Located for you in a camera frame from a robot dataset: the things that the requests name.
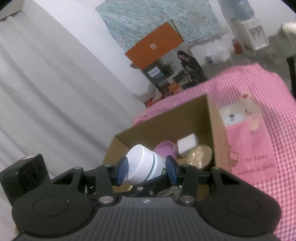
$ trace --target black device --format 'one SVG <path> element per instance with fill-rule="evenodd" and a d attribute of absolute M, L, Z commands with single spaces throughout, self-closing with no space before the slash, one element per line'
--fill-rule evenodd
<path fill-rule="evenodd" d="M 6 7 L 12 0 L 0 0 L 0 11 Z"/>
<path fill-rule="evenodd" d="M 166 174 L 114 193 L 127 172 L 126 157 L 90 171 L 74 167 L 19 197 L 14 240 L 278 240 L 279 204 L 221 168 L 200 171 L 168 156 Z M 200 202 L 199 184 L 210 187 Z M 176 201 L 155 197 L 177 185 Z"/>
<path fill-rule="evenodd" d="M 49 180 L 41 154 L 25 157 L 0 172 L 0 183 L 11 205 Z"/>

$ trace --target label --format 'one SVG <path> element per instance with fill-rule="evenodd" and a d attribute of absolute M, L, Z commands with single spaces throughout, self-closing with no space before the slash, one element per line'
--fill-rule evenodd
<path fill-rule="evenodd" d="M 156 50 L 157 46 L 156 46 L 156 44 L 152 43 L 152 44 L 150 44 L 150 48 L 152 48 L 153 50 Z"/>
<path fill-rule="evenodd" d="M 156 197 L 174 197 L 176 200 L 179 193 L 180 193 L 181 186 L 172 186 L 168 189 L 165 189 L 158 194 L 156 194 Z"/>
<path fill-rule="evenodd" d="M 148 74 L 152 77 L 152 78 L 156 78 L 156 77 L 161 77 L 163 76 L 162 72 L 160 71 L 160 69 L 158 67 L 154 67 L 153 69 L 151 69 L 150 71 L 148 71 Z"/>

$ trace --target cartoon bear print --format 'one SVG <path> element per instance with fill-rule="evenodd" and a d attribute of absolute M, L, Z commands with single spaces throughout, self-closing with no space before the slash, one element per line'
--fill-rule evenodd
<path fill-rule="evenodd" d="M 250 132 L 254 134 L 259 126 L 258 114 L 262 114 L 259 105 L 252 99 L 251 93 L 246 91 L 241 94 L 238 101 L 220 109 L 220 115 L 225 127 L 233 126 L 251 119 Z"/>

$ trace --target blue painting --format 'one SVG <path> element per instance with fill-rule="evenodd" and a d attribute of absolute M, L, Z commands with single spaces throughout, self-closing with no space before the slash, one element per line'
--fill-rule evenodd
<path fill-rule="evenodd" d="M 165 22 L 189 46 L 223 34 L 208 0 L 107 0 L 96 10 L 126 52 Z"/>

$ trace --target red object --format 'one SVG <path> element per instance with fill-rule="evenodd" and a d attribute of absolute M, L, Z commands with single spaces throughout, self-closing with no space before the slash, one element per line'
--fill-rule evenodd
<path fill-rule="evenodd" d="M 150 100 L 148 100 L 147 102 L 145 102 L 146 108 L 149 108 L 149 107 L 153 106 L 155 103 L 161 101 L 162 99 L 163 99 L 163 96 L 161 97 L 160 100 L 157 100 L 157 101 L 152 101 L 153 98 L 151 98 Z"/>
<path fill-rule="evenodd" d="M 233 39 L 233 40 L 232 40 L 232 44 L 233 44 L 233 47 L 234 47 L 235 53 L 236 53 L 237 55 L 242 54 L 242 47 L 241 47 L 240 43 L 239 43 L 236 39 Z"/>

